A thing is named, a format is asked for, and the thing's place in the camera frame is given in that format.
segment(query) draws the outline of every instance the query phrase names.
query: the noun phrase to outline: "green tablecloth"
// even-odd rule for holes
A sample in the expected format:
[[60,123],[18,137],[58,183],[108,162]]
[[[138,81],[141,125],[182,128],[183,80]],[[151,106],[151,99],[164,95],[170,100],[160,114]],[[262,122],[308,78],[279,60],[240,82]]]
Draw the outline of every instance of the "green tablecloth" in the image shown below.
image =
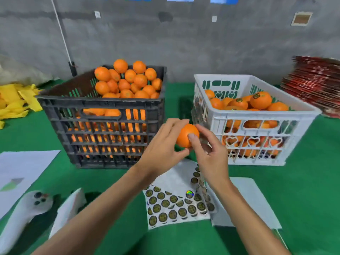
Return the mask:
[[[166,116],[190,118],[192,100],[192,83],[168,84]],[[283,167],[230,166],[231,176],[256,181],[294,254],[340,254],[339,126],[337,119],[317,117]],[[56,205],[34,218],[10,254],[31,254],[47,240],[57,207],[72,190],[83,187],[94,198],[125,173],[75,168],[43,111],[6,120],[6,127],[0,130],[0,152],[58,149],[62,151],[29,188],[58,195]],[[246,254],[234,228],[212,227],[204,220],[148,232],[146,218],[140,194],[110,229],[96,254]],[[7,220],[8,214],[0,220],[0,231]]]

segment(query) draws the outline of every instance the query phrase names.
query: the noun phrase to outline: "fingernail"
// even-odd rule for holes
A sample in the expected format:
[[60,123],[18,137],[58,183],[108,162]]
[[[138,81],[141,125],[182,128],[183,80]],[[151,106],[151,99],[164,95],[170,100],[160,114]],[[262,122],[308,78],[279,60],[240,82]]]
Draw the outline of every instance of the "fingernail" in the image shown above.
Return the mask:
[[193,139],[197,138],[197,136],[194,133],[190,133],[190,134],[188,134],[188,138],[189,138],[189,140],[193,140]]

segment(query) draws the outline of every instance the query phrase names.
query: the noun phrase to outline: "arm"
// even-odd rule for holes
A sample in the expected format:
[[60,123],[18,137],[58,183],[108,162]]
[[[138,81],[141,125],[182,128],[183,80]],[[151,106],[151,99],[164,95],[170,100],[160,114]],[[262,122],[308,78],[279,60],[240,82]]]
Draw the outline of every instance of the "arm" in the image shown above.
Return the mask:
[[174,151],[176,139],[188,123],[189,120],[168,119],[139,162],[32,255],[93,254],[128,203],[157,176],[189,155],[188,149]]
[[194,134],[189,134],[200,170],[230,216],[248,253],[290,254],[230,181],[227,148],[211,131],[200,125],[196,127],[212,146],[201,144]]

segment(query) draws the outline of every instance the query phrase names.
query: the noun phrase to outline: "hand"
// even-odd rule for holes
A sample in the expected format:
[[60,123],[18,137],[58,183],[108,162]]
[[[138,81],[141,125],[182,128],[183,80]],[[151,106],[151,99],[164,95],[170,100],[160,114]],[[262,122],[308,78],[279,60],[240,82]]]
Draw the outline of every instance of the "hand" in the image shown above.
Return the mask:
[[181,129],[188,123],[189,119],[168,119],[160,127],[136,166],[140,170],[147,170],[154,180],[188,156],[189,149],[179,152],[174,150]]
[[207,139],[212,146],[211,148],[208,144],[201,143],[194,134],[188,135],[203,176],[213,189],[216,189],[219,184],[225,185],[230,183],[227,148],[210,130],[199,124],[195,126],[201,133],[201,137]]

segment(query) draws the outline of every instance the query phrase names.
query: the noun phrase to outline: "white paper sheet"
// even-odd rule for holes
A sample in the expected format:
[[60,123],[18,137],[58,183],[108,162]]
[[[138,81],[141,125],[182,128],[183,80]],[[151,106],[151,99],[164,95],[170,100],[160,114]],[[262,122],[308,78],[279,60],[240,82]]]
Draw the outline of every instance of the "white paper sheet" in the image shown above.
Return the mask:
[[193,177],[192,174],[196,167],[196,162],[185,158],[169,171],[158,176],[152,185],[161,186],[177,195],[183,195],[188,190],[195,193],[194,185],[190,183],[190,179]]
[[[230,180],[240,191],[241,195],[247,201],[249,206],[252,207],[252,209],[259,215],[259,217],[270,229],[282,229],[278,218],[274,214],[274,211],[253,179],[244,177],[230,177]],[[218,207],[218,212],[211,215],[212,225],[234,226],[226,210],[223,208],[221,202],[218,200],[216,194],[208,184],[207,189],[212,193],[215,204]]]
[[60,150],[0,154],[0,219],[48,167]]

